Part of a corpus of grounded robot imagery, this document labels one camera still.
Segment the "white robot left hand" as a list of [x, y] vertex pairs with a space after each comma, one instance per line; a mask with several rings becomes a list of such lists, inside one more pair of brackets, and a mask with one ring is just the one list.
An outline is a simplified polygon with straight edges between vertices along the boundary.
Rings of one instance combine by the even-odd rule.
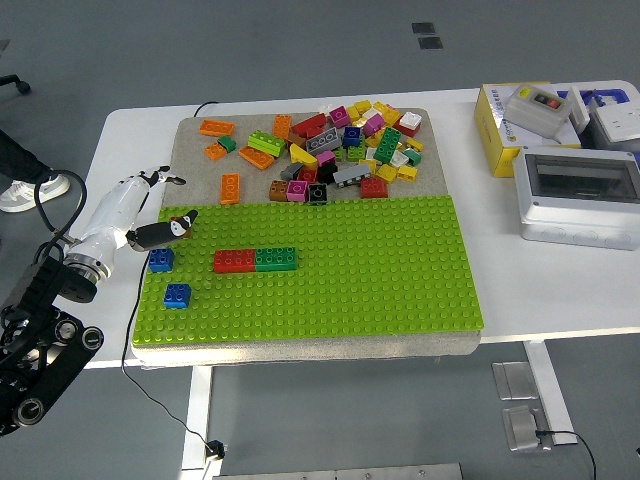
[[68, 250], [66, 260], [80, 255], [105, 262], [126, 244], [136, 251], [149, 251], [183, 238], [198, 216], [196, 210], [177, 220], [133, 228], [151, 188], [165, 182], [186, 183], [173, 175], [169, 166], [143, 170], [120, 181], [102, 198], [84, 233]]

